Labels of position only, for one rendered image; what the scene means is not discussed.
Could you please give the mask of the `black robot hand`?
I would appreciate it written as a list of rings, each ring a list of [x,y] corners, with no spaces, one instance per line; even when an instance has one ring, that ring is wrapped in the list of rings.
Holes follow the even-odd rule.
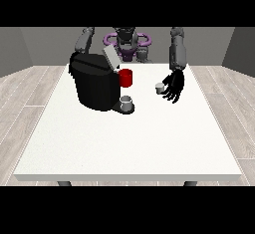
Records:
[[[184,88],[183,71],[179,69],[174,70],[162,83],[166,86],[166,89],[161,93],[163,98],[175,104],[179,100],[180,94]]]

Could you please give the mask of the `red pod holder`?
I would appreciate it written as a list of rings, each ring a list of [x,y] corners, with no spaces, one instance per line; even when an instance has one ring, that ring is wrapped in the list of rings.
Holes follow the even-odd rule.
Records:
[[[123,88],[128,88],[132,85],[132,70],[121,69],[119,71],[120,76],[120,86]]]

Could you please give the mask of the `pale grey machine lid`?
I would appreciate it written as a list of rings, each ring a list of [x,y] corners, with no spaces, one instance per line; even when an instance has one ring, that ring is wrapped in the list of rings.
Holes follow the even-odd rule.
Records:
[[[108,45],[103,48],[103,53],[107,58],[111,68],[115,70],[121,63],[121,60],[116,52],[116,49],[113,45]]]

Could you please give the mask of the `black coffee machine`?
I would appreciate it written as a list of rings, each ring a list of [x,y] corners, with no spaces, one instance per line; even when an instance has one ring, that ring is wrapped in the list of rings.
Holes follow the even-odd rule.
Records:
[[[104,55],[75,52],[70,58],[69,73],[75,80],[79,101],[85,107],[101,112],[110,110],[123,115],[134,112],[121,110],[119,71],[114,71]]]

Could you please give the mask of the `small grey cup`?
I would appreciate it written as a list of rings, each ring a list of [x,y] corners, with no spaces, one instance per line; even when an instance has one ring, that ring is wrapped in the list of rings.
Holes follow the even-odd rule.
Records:
[[[121,110],[124,112],[128,112],[132,108],[132,99],[130,96],[122,96],[120,98]]]

